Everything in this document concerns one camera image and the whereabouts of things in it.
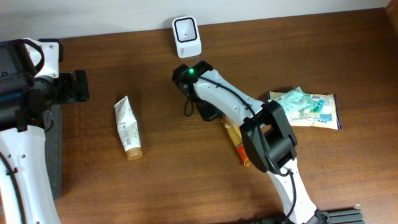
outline wooden table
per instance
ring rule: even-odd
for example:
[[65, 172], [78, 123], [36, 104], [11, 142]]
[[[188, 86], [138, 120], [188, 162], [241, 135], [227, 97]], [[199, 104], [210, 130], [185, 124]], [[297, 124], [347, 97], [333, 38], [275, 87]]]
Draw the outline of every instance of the wooden table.
[[[204, 59], [249, 96], [337, 93], [340, 131], [298, 128], [298, 166], [320, 210], [398, 222], [398, 39], [383, 9], [200, 26], [180, 59], [171, 29], [62, 40], [61, 71], [85, 69], [91, 99], [63, 106], [62, 223], [228, 223], [282, 213], [266, 174], [244, 167], [220, 122], [183, 116], [172, 83]], [[127, 95], [144, 157], [128, 161], [114, 104]]]

